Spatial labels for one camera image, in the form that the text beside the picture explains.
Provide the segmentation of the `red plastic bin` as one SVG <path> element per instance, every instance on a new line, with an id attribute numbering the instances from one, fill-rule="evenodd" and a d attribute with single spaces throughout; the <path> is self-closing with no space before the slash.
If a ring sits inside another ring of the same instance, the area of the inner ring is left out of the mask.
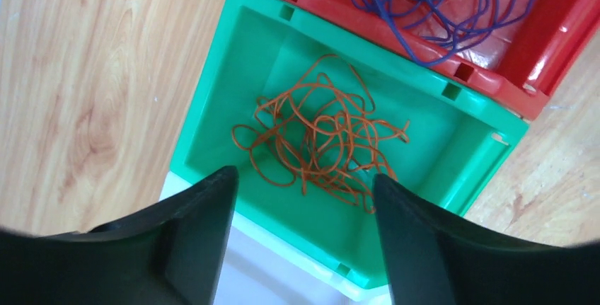
<path id="1" fill-rule="evenodd" d="M 599 27 L 599 0 L 284 0 L 539 116 Z"/>

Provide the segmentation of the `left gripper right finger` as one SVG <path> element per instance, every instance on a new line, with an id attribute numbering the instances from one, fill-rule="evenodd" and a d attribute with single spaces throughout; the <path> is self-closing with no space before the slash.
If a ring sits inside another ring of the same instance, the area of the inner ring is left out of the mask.
<path id="1" fill-rule="evenodd" d="M 394 304 L 598 304 L 599 242 L 559 247 L 479 226 L 373 179 Z"/>

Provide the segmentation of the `white plastic bin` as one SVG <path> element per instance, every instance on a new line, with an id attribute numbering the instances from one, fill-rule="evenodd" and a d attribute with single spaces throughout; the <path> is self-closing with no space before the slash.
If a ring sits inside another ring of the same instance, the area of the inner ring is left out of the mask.
<path id="1" fill-rule="evenodd" d="M 235 213 L 215 304 L 390 304 L 387 286 L 364 290 Z"/>

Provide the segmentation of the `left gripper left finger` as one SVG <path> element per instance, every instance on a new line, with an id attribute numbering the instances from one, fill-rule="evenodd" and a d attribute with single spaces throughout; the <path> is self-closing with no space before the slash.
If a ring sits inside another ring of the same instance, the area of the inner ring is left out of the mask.
<path id="1" fill-rule="evenodd" d="M 1 230 L 2 304 L 210 304 L 229 237 L 238 171 L 87 232 Z"/>

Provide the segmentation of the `green plastic bin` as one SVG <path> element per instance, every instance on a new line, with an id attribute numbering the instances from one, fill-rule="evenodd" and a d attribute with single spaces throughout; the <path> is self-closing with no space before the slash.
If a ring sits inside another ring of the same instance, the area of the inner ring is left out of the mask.
<path id="1" fill-rule="evenodd" d="M 375 117 L 408 128 L 408 143 L 381 151 L 402 185 L 465 214 L 528 125 L 493 100 L 281 0 L 226 0 L 171 170 L 195 183 L 234 165 L 236 211 L 339 275 L 357 296 L 387 283 L 374 215 L 297 181 L 266 148 L 260 176 L 232 140 L 236 125 L 255 125 L 260 96 L 287 90 L 311 67 L 344 92 L 366 86 Z"/>

